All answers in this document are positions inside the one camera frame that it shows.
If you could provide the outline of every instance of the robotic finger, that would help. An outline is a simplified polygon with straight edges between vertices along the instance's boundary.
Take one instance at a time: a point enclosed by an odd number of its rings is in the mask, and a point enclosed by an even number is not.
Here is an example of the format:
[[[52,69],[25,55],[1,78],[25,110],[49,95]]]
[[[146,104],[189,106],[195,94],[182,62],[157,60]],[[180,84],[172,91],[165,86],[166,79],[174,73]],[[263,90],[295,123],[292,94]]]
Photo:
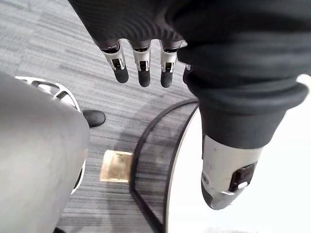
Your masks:
[[[111,65],[118,82],[126,83],[128,81],[128,72],[125,64],[121,40],[116,41],[112,46],[99,47],[105,55],[107,62]]]
[[[161,85],[170,87],[173,81],[173,71],[177,61],[177,51],[183,40],[177,42],[161,41]]]
[[[150,84],[150,42],[147,41],[129,41],[132,49],[135,64],[138,70],[138,80],[142,87],[147,87]]]

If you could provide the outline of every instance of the robotic hand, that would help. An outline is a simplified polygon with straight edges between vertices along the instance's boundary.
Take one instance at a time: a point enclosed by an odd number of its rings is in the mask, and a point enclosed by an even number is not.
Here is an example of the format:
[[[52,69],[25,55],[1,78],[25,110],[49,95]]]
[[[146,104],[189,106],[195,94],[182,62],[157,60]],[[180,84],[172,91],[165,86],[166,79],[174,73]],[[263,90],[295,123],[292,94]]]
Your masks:
[[[176,55],[187,64],[183,78],[202,116],[202,193],[211,208],[228,206],[250,184],[286,111],[307,95],[296,78],[311,67],[311,2],[69,1],[120,83],[128,80],[121,38],[132,45],[142,86],[151,39],[162,41],[164,87]],[[179,49],[182,40],[188,45]]]

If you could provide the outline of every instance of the white tabletop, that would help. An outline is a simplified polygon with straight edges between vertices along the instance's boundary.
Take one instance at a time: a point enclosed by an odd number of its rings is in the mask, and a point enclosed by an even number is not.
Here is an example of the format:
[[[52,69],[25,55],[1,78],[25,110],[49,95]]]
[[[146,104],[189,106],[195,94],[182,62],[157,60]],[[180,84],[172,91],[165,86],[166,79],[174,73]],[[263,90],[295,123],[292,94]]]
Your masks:
[[[311,88],[311,78],[298,80]],[[289,110],[257,164],[251,184],[227,208],[201,192],[202,133],[197,111],[177,154],[168,198],[169,233],[311,232],[311,96]]]

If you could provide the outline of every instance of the black fingertip pad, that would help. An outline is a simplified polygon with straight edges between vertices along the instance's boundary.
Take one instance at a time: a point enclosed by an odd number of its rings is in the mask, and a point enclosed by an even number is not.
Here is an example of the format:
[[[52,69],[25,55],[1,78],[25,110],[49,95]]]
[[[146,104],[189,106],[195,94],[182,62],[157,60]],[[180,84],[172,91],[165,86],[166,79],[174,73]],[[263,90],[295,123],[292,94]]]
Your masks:
[[[172,85],[173,73],[161,72],[161,85],[164,88],[168,88]]]
[[[126,66],[124,67],[124,69],[118,67],[117,70],[114,70],[114,72],[118,82],[126,83],[128,81],[128,72]]]
[[[147,87],[150,84],[150,71],[138,71],[138,81],[142,87]]]

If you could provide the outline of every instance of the black sleeve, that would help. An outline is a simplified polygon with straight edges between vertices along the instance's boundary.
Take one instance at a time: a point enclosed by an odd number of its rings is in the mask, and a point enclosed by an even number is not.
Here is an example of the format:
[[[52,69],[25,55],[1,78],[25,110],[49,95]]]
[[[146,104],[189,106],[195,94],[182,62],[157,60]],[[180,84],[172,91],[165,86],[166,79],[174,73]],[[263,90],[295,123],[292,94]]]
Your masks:
[[[187,41],[178,59],[191,65],[203,133],[235,148],[266,145],[307,88],[311,1],[172,1],[166,21]]]

